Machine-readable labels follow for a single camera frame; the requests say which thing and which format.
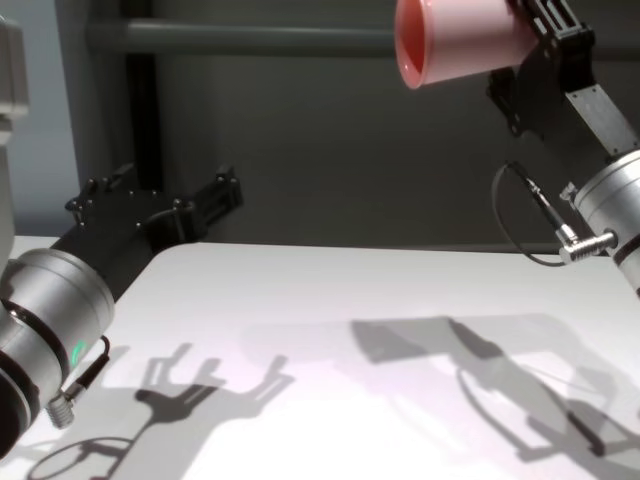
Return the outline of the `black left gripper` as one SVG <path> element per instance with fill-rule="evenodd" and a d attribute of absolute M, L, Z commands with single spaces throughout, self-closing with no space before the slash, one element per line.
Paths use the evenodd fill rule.
<path fill-rule="evenodd" d="M 214 224 L 244 204 L 231 166 L 221 167 L 212 181 L 186 196 L 131 185 L 136 185 L 133 163 L 89 178 L 64 206 L 76 224 L 52 245 L 93 269 L 114 300 L 161 252 L 204 239 Z"/>

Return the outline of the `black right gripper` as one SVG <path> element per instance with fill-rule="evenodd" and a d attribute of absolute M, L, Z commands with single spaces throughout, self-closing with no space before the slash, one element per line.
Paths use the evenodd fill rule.
<path fill-rule="evenodd" d="M 563 162 L 605 162 L 609 97 L 592 68 L 595 33 L 567 1 L 507 4 L 526 25 L 531 53 L 517 75 L 513 68 L 492 70 L 487 96 L 518 138 L 523 126 Z"/>

